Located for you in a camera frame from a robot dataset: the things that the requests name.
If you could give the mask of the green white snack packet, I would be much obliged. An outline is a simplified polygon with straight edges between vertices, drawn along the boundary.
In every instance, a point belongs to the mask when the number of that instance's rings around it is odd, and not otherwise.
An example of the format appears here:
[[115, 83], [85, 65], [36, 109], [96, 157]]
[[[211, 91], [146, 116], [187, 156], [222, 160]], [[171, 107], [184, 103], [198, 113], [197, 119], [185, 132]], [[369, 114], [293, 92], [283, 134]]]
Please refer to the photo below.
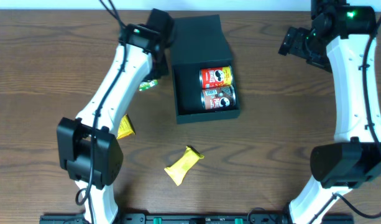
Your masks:
[[146, 82], [141, 82], [139, 85], [139, 91], [145, 91], [148, 90], [158, 84], [157, 80], [149, 80]]

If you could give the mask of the red Pringles can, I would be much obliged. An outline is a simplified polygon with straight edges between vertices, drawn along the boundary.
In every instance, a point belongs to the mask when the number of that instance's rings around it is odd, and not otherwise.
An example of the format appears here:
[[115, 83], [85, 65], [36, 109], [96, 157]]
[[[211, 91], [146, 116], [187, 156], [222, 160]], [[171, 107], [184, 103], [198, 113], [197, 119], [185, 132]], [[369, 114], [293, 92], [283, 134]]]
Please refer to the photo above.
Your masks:
[[202, 89], [210, 89], [231, 85], [233, 73], [231, 66], [202, 68], [200, 70], [200, 84]]

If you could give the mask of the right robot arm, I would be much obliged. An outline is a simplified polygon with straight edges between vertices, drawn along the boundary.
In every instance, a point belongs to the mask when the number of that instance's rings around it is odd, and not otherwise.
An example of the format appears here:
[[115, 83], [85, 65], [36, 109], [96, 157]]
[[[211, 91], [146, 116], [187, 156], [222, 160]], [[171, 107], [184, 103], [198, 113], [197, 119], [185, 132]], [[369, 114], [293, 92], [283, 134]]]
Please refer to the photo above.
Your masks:
[[322, 223], [351, 190], [381, 174], [381, 114], [375, 48], [381, 17], [370, 6], [312, 1], [311, 28], [289, 28], [279, 54], [292, 54], [331, 72], [336, 98], [334, 142], [317, 146], [311, 178], [280, 223]]

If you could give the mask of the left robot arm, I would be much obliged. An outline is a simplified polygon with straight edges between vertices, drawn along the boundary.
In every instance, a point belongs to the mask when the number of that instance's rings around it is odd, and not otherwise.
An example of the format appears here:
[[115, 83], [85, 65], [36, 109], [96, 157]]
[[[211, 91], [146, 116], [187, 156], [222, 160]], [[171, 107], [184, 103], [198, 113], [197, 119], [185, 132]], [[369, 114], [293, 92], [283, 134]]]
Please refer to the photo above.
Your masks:
[[121, 119], [139, 85], [165, 63], [173, 26], [129, 24], [122, 29], [113, 63], [90, 102], [75, 119], [57, 126], [60, 166], [79, 188], [77, 205], [88, 223], [113, 223], [118, 213], [113, 183], [122, 166], [117, 141]]

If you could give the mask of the dark green open box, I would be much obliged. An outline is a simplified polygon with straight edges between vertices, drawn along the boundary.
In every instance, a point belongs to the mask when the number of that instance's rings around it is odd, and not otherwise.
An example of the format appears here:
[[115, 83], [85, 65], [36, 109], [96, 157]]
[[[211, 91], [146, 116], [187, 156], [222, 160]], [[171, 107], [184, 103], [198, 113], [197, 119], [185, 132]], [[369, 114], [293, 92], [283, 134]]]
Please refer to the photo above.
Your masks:
[[241, 107], [236, 82], [232, 82], [235, 103], [222, 109], [207, 110], [202, 104], [200, 70], [230, 66], [234, 57], [219, 15], [175, 19], [170, 47], [177, 124], [233, 119]]

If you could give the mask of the small yellow snack packet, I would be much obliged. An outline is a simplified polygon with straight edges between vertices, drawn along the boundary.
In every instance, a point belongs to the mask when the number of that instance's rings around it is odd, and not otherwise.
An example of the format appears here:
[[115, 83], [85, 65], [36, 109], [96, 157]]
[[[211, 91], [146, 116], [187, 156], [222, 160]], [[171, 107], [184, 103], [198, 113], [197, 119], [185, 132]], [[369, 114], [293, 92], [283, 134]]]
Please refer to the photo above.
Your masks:
[[123, 139], [130, 135], [135, 135], [135, 129], [128, 114], [125, 114], [119, 124], [117, 139]]

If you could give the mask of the long yellow snack bar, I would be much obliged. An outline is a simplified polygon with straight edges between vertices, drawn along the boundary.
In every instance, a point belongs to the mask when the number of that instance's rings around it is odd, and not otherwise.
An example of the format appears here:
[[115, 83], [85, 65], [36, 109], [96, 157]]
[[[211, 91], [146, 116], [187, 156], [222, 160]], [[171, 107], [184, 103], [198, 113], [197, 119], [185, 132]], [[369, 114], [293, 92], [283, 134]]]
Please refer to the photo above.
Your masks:
[[187, 172], [201, 159], [204, 159], [204, 155], [193, 147], [187, 146], [183, 156], [170, 167], [164, 168], [164, 171], [170, 176], [176, 186], [179, 186], [182, 184]]

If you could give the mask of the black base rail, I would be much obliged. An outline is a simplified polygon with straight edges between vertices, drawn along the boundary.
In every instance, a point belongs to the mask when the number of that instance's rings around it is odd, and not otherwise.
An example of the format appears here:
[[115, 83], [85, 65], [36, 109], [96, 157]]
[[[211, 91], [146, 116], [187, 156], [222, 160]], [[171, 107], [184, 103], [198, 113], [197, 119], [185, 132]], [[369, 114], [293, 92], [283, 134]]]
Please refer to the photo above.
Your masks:
[[[83, 215], [42, 215], [40, 224], [82, 224], [88, 223]], [[290, 223], [283, 221], [283, 215], [253, 213], [247, 215], [144, 215], [143, 213], [127, 213], [116, 218], [116, 224], [268, 224]], [[353, 224], [350, 215], [326, 215], [322, 224]]]

